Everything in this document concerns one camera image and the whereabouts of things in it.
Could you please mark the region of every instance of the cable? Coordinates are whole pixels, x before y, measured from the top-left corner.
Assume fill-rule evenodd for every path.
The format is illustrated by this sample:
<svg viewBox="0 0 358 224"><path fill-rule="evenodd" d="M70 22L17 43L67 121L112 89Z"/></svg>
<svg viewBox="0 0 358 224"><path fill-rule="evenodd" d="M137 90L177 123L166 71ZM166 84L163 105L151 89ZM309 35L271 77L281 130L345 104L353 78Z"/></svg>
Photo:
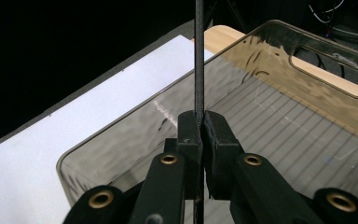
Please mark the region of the cable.
<svg viewBox="0 0 358 224"><path fill-rule="evenodd" d="M344 0L341 0L341 2L336 6L336 1L335 1L333 8L328 9L328 10L326 10L326 11L324 11L324 12L321 12L321 13L327 13L327 12L331 12L331 11L332 11L333 14L334 14L334 11L335 11L337 8L339 8L343 3L344 3ZM314 16L318 21L320 21L321 23L327 24L327 23L329 23L329 22L332 21L333 15L332 15L331 18L329 18L329 19L330 19L329 21L324 21L324 20L322 20L322 19L316 14L316 12L313 10L313 8L312 8L312 6L311 6L310 4L308 4L308 7L310 8L310 12L313 14L313 16Z"/></svg>
<svg viewBox="0 0 358 224"><path fill-rule="evenodd" d="M319 56L318 53L315 53L316 57L318 58L318 67L322 68L323 70L326 70L326 67L324 66L324 62L321 59L321 56Z"/></svg>
<svg viewBox="0 0 358 224"><path fill-rule="evenodd" d="M321 12L321 13L326 13L326 12L331 12L333 10L336 10L337 8L339 8L342 4L344 3L344 0L342 0L336 7L333 7L331 9L328 9L327 11Z"/></svg>
<svg viewBox="0 0 358 224"><path fill-rule="evenodd" d="M341 77L345 78L345 68L344 65L340 64L339 67L341 68Z"/></svg>

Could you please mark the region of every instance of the white surface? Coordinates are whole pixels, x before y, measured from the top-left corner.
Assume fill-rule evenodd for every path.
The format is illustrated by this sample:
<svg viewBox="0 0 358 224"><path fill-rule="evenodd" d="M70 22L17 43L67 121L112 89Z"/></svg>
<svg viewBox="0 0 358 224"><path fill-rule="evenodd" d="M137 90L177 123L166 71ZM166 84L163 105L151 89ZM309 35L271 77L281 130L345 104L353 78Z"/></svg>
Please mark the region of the white surface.
<svg viewBox="0 0 358 224"><path fill-rule="evenodd" d="M177 36L124 71L0 144L0 223L62 223L70 206L59 157L194 68ZM205 52L205 60L212 53Z"/></svg>

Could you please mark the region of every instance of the clear plastic container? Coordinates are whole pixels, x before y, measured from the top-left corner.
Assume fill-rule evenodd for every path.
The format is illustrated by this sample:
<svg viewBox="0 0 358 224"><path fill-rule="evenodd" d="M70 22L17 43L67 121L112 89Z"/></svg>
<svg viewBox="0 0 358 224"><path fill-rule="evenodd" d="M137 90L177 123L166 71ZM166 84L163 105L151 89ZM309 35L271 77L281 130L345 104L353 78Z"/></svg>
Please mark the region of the clear plastic container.
<svg viewBox="0 0 358 224"><path fill-rule="evenodd" d="M300 51L358 79L357 51L269 21L205 64L205 109L223 115L244 150L266 157L298 192L333 187L358 197L358 84L321 76ZM193 106L190 72L62 155L57 169L70 204L98 185L126 190L144 180L164 140L176 137L178 115ZM228 205L207 199L205 223L232 222Z"/></svg>

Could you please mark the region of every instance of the thin black rod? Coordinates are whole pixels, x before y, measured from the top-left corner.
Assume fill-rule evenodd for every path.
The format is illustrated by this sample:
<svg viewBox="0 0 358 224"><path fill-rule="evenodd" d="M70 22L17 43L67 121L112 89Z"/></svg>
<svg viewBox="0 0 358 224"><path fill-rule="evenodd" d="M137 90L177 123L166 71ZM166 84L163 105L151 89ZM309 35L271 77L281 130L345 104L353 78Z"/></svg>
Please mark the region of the thin black rod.
<svg viewBox="0 0 358 224"><path fill-rule="evenodd" d="M195 111L199 128L204 120L204 3L196 0L195 19Z"/></svg>
<svg viewBox="0 0 358 224"><path fill-rule="evenodd" d="M196 13L195 13L195 64L194 64L194 107L196 112L196 121L201 132L204 121L204 2L203 0L196 0ZM204 201L203 201L203 163L201 160L200 165L200 183L198 187L198 197L194 200L194 214L193 222L201 224L204 221Z"/></svg>

